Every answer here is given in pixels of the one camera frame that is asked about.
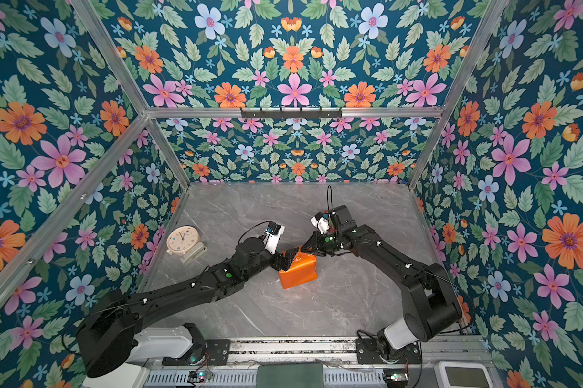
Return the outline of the yellow wrapping paper sheet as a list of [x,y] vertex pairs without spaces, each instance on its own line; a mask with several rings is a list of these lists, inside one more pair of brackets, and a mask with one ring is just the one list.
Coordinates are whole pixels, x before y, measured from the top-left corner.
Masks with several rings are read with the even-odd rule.
[[290,263],[286,270],[279,271],[284,289],[291,289],[317,279],[317,257],[299,249],[287,250],[283,257]]

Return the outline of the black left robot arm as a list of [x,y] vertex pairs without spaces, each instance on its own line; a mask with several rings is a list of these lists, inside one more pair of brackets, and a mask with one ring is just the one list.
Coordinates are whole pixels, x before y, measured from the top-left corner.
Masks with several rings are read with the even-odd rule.
[[100,378],[119,368],[136,348],[136,335],[164,318],[229,297],[267,268],[288,270],[299,249],[270,247],[278,239],[271,232],[282,230],[271,222],[266,234],[240,242],[231,257],[186,281],[140,294],[115,290],[105,295],[76,332],[86,376]]

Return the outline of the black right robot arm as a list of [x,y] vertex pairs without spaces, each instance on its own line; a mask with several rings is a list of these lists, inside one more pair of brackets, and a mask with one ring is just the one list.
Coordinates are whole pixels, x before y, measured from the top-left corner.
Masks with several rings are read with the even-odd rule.
[[405,255],[370,226],[359,226],[345,205],[316,214],[311,224],[317,231],[301,248],[303,252],[330,256],[350,252],[373,264],[400,289],[402,317],[375,337],[382,357],[427,342],[463,318],[441,264],[428,265]]

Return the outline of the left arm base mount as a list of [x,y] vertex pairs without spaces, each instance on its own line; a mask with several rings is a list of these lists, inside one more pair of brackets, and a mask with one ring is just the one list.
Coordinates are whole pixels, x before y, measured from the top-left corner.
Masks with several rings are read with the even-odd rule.
[[184,323],[183,328],[190,334],[191,347],[180,357],[164,357],[164,366],[224,366],[230,355],[231,341],[226,339],[205,339],[194,323]]

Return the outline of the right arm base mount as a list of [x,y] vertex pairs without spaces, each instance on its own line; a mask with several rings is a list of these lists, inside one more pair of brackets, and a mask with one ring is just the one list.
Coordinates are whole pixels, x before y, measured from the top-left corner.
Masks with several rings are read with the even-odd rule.
[[356,335],[356,357],[360,365],[422,365],[422,349],[418,341],[395,349],[382,334],[358,330]]

